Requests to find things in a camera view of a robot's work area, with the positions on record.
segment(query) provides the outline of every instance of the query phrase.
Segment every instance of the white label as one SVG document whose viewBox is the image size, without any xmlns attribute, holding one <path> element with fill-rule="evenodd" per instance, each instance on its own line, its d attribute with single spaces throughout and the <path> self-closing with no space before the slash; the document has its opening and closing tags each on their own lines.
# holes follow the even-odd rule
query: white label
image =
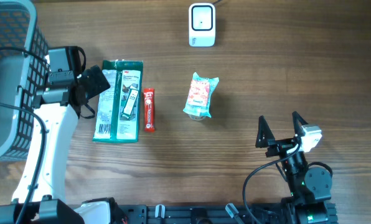
<svg viewBox="0 0 371 224">
<path fill-rule="evenodd" d="M 133 110 L 134 103 L 136 102 L 138 95 L 138 90 L 131 90 L 131 93 L 129 95 L 128 103 L 123 109 L 123 113 L 125 114 L 131 114 L 131 111 Z"/>
<path fill-rule="evenodd" d="M 113 98 L 115 94 L 115 81 L 117 73 L 118 72 L 116 70 L 103 70 L 103 74 L 111 87 L 100 93 L 96 130 L 94 133 L 94 138 L 96 139 L 109 139 L 111 136 Z"/>
</svg>

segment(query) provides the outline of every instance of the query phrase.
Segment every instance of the plastic bag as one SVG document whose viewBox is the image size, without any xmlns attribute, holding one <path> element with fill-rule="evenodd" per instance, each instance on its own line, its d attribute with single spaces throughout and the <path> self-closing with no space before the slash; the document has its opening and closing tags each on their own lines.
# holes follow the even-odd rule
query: plastic bag
<svg viewBox="0 0 371 224">
<path fill-rule="evenodd" d="M 209 113 L 210 97 L 217 85 L 218 78 L 201 78 L 195 72 L 183 111 L 189 115 L 211 118 Z"/>
<path fill-rule="evenodd" d="M 111 88 L 100 94 L 93 141 L 138 141 L 143 62 L 103 62 L 103 74 Z"/>
</svg>

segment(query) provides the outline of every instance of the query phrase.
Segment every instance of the red snack bar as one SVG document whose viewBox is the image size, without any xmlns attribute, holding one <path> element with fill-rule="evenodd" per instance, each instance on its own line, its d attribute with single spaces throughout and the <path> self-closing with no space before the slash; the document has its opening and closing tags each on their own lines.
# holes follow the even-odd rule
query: red snack bar
<svg viewBox="0 0 371 224">
<path fill-rule="evenodd" d="M 154 89 L 144 89 L 144 130 L 154 132 Z"/>
</svg>

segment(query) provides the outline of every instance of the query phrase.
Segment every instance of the wood grain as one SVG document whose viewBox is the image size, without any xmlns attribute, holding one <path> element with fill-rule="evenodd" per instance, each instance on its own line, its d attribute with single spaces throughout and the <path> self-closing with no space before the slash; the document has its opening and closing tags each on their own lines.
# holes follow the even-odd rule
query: wood grain
<svg viewBox="0 0 371 224">
<path fill-rule="evenodd" d="M 88 67 L 144 60 L 143 87 L 156 89 L 157 131 L 140 131 L 135 144 L 93 143 L 95 120 L 79 121 L 67 202 L 241 203 L 245 177 L 272 160 L 254 146 L 259 115 L 281 139 L 292 136 L 296 110 L 322 129 L 306 157 L 333 168 L 340 223 L 371 223 L 371 1 L 224 0 L 211 48 L 188 45 L 191 3 L 35 4 L 50 46 L 83 47 Z M 213 118 L 201 122 L 182 112 L 194 72 L 220 78 Z M 10 202 L 23 168 L 0 163 L 0 205 Z M 289 190 L 270 167 L 252 178 L 247 195 L 277 202 Z"/>
</svg>

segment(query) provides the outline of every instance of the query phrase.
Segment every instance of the plastic basket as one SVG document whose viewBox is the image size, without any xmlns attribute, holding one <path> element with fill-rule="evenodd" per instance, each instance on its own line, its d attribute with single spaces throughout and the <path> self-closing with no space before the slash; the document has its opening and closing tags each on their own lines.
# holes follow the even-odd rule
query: plastic basket
<svg viewBox="0 0 371 224">
<path fill-rule="evenodd" d="M 25 47 L 44 57 L 48 45 L 30 1 L 0 0 L 0 47 Z M 13 50 L 0 51 L 0 102 L 32 110 L 35 89 L 44 81 L 45 64 Z M 27 159 L 33 117 L 0 107 L 0 161 Z"/>
</svg>

